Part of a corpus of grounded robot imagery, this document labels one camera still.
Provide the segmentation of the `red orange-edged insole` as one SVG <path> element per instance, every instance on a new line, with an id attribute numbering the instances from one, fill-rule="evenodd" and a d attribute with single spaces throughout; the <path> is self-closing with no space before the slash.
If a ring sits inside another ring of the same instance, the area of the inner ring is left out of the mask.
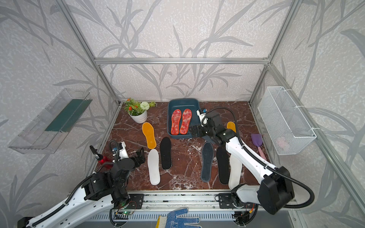
<path id="1" fill-rule="evenodd" d="M 185 109 L 182 113 L 182 124 L 179 133 L 186 135 L 189 130 L 189 125 L 192 118 L 192 111 L 190 109 Z"/>
<path id="2" fill-rule="evenodd" d="M 171 135 L 178 135 L 180 129 L 180 119 L 182 116 L 182 112 L 180 109 L 176 109 L 173 111 L 171 116 Z"/>

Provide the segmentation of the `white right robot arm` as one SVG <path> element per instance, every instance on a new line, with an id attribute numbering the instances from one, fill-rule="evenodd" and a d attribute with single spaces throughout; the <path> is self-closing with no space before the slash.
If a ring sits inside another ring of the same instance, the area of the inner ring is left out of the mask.
<path id="1" fill-rule="evenodd" d="M 280 209 L 301 209 L 314 202 L 315 194 L 306 184 L 292 178 L 285 167 L 276 167 L 274 164 L 261 158 L 253 151 L 240 136 L 239 130 L 226 128 L 221 120 L 217 108 L 210 111 L 199 109 L 195 113 L 200 123 L 189 127 L 194 138 L 203 138 L 225 150 L 242 163 L 255 177 L 259 187 L 249 189 L 241 185 L 233 190 L 242 203 L 258 204 L 271 215 Z M 309 199 L 300 204 L 290 204 L 295 193 L 293 185 L 298 185 L 309 193 Z"/>

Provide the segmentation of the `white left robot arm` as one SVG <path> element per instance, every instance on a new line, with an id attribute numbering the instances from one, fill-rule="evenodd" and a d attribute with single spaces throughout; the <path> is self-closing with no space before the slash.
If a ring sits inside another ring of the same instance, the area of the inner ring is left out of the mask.
<path id="1" fill-rule="evenodd" d="M 143 194 L 129 195 L 126 188 L 131 172 L 146 161 L 144 149 L 129 157 L 125 143 L 121 142 L 117 144 L 114 156 L 113 162 L 104 163 L 111 165 L 111 169 L 94 172 L 82 180 L 65 200 L 36 217 L 21 218 L 17 226 L 74 228 L 103 211 L 140 209 Z"/>

